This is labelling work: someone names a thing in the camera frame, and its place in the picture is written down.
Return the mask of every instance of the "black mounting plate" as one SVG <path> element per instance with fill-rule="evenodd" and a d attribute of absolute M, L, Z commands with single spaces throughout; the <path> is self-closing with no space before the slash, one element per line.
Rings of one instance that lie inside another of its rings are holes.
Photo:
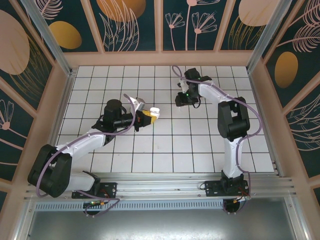
<path fill-rule="evenodd" d="M 114 199 L 117 194 L 117 183 L 116 182 L 101 182 L 100 189 L 99 189 L 96 197 L 108 198 L 108 196 L 106 196 L 105 192 L 109 195 L 109 197 L 111 199 Z M 92 199 L 91 197 L 85 196 L 77 191 L 72 192 L 71 198 L 72 199 Z"/>
<path fill-rule="evenodd" d="M 246 193 L 249 194 L 248 182 L 246 180 L 242 181 L 241 189 Z M 239 187 L 230 188 L 229 192 L 225 192 L 221 181 L 205 181 L 204 182 L 204 189 L 205 194 L 207 197 L 237 197 L 243 195 L 240 191 Z"/>

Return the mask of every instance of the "enclosure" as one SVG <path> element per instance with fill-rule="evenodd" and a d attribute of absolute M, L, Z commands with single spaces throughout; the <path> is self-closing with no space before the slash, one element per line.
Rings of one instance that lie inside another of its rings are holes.
<path fill-rule="evenodd" d="M 1 239 L 319 239 L 319 15 L 318 0 L 2 1 Z M 202 188 L 225 164 L 218 106 L 177 107 L 173 65 L 259 113 L 241 155 L 251 200 L 235 216 L 231 197 Z M 85 134 L 111 99 L 129 113 L 124 94 L 159 118 L 71 168 L 115 183 L 120 202 L 98 220 L 71 191 L 37 197 L 41 147 Z"/>

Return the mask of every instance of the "yellow object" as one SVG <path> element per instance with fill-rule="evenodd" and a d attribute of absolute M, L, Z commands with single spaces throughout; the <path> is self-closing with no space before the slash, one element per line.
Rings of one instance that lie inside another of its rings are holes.
<path fill-rule="evenodd" d="M 239 18 L 247 26 L 259 27 L 269 22 L 279 0 L 241 0 Z"/>
<path fill-rule="evenodd" d="M 129 22 L 130 17 L 127 15 L 124 5 L 128 12 L 133 11 L 136 18 L 139 18 L 146 9 L 146 0 L 96 0 L 101 11 L 110 19 L 117 22 Z"/>
<path fill-rule="evenodd" d="M 0 69 L 11 75 L 21 74 L 30 57 L 28 35 L 10 14 L 0 10 Z"/>
<path fill-rule="evenodd" d="M 142 113 L 148 117 L 151 117 L 151 124 L 153 124 L 157 120 L 157 117 L 152 116 L 150 111 L 142 110 Z"/>
<path fill-rule="evenodd" d="M 55 21 L 50 24 L 49 28 L 59 46 L 65 49 L 76 49 L 81 46 L 81 35 L 70 23 Z"/>
<path fill-rule="evenodd" d="M 280 88 L 289 87 L 298 72 L 298 59 L 292 52 L 282 53 L 275 64 L 274 78 Z"/>

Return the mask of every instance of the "gray floor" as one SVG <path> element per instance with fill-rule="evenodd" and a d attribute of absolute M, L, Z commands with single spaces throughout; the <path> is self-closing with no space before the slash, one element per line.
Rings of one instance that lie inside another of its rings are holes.
<path fill-rule="evenodd" d="M 237 215 L 221 209 L 111 211 L 98 218 L 82 212 L 37 212 L 30 240 L 292 240 L 281 199 L 253 199 Z"/>

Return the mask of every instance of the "grid tile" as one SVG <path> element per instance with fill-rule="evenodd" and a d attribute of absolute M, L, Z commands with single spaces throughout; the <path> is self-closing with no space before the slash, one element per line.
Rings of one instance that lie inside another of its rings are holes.
<path fill-rule="evenodd" d="M 233 97 L 242 96 L 255 110 L 257 106 L 246 69 L 230 66 L 196 66 L 203 76 L 225 89 Z M 181 67 L 182 74 L 186 67 Z M 224 139 L 218 131 L 218 109 L 201 98 L 198 109 L 176 107 L 181 89 L 179 78 L 169 66 L 81 66 L 69 98 L 61 125 L 58 144 L 65 144 L 85 134 L 97 121 L 108 100 L 119 99 L 130 111 L 123 94 L 140 97 L 145 108 L 160 109 L 153 125 L 130 129 L 106 146 L 87 154 L 73 169 L 94 173 L 210 173 L 221 172 L 224 165 Z M 257 117 L 249 110 L 251 128 L 259 127 Z M 242 147 L 242 168 L 251 172 L 273 172 L 263 132 L 246 139 Z"/>

